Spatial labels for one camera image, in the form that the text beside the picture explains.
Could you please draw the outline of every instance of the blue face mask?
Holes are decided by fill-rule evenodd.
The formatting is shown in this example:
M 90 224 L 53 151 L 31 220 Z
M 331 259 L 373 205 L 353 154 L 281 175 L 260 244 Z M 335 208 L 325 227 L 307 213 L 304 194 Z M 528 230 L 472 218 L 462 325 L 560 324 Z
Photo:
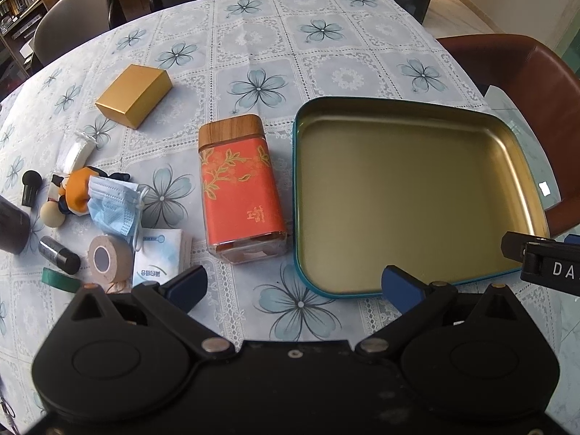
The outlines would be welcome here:
M 136 183 L 111 180 L 105 177 L 89 179 L 89 214 L 105 233 L 123 237 L 137 245 L 138 228 L 141 225 L 143 198 L 149 187 L 139 188 Z

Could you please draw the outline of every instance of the metal screw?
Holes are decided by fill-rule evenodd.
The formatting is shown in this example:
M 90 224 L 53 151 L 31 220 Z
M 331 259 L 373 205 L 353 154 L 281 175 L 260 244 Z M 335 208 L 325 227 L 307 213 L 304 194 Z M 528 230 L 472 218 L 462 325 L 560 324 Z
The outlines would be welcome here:
M 201 348 L 208 353 L 221 353 L 230 348 L 230 342 L 221 337 L 210 337 L 201 342 Z
M 385 339 L 379 339 L 377 337 L 364 339 L 360 345 L 365 353 L 380 353 L 389 348 L 389 343 Z
M 302 358 L 304 354 L 300 350 L 290 350 L 288 356 L 290 358 Z

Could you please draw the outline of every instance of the glass tabletop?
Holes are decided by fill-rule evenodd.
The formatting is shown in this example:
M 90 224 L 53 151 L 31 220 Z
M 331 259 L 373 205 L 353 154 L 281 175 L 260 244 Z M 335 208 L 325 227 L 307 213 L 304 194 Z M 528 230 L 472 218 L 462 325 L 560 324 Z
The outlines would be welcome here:
M 485 96 L 494 114 L 515 133 L 526 155 L 536 182 L 542 206 L 547 209 L 560 201 L 558 184 L 546 154 L 532 129 L 511 100 L 498 88 L 490 87 Z M 562 241 L 568 233 L 580 234 L 580 225 L 558 237 Z M 552 291 L 552 302 L 560 306 L 562 330 L 555 351 L 560 363 L 560 381 L 547 413 L 570 433 L 580 433 L 580 298 Z

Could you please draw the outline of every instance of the tablecloth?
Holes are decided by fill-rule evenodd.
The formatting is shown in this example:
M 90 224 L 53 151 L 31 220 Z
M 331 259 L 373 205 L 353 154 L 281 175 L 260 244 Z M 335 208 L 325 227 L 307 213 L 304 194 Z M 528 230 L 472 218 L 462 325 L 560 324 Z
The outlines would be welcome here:
M 166 69 L 174 85 L 138 130 L 106 119 L 95 107 L 129 63 Z M 20 204 L 21 175 L 34 169 L 49 178 L 61 145 L 82 130 L 98 143 L 88 165 L 108 173 L 128 172 L 133 181 L 151 187 L 145 227 L 181 228 L 193 237 L 191 263 L 205 267 L 210 286 L 192 317 L 237 346 L 243 339 L 348 339 L 354 344 L 395 319 L 396 310 L 379 298 L 333 301 L 314 295 L 298 280 L 290 250 L 283 257 L 231 266 L 211 256 L 204 242 L 199 126 L 242 113 L 262 118 L 291 229 L 292 122 L 303 103 L 324 95 L 416 100 L 489 112 L 465 72 L 393 0 L 199 0 L 97 37 L 5 100 L 0 194 Z M 516 133 L 536 180 L 550 177 L 533 134 Z M 19 256 L 0 253 L 0 377 L 20 430 L 44 411 L 30 366 L 71 299 L 40 282 L 48 263 L 38 253 L 38 240 L 53 236 L 81 255 L 78 276 L 92 281 L 86 251 L 100 233 L 88 216 L 69 217 L 59 229 L 45 227 L 38 207 L 46 191 L 44 186 L 31 210 L 25 251 Z M 512 286 L 557 351 L 559 308 L 550 292 L 517 277 L 502 281 Z M 466 287 L 481 291 L 486 285 Z

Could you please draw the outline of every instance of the plush toy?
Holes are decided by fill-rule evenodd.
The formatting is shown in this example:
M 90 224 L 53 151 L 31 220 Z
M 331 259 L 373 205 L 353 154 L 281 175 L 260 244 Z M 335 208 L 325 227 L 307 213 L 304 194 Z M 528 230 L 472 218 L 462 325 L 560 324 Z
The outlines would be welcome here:
M 107 175 L 96 167 L 83 167 L 75 170 L 67 177 L 53 175 L 51 182 L 59 187 L 59 210 L 65 215 L 83 216 L 89 213 L 86 205 L 89 201 L 89 179 L 92 176 L 111 178 L 112 180 L 129 181 L 128 173 L 113 173 Z

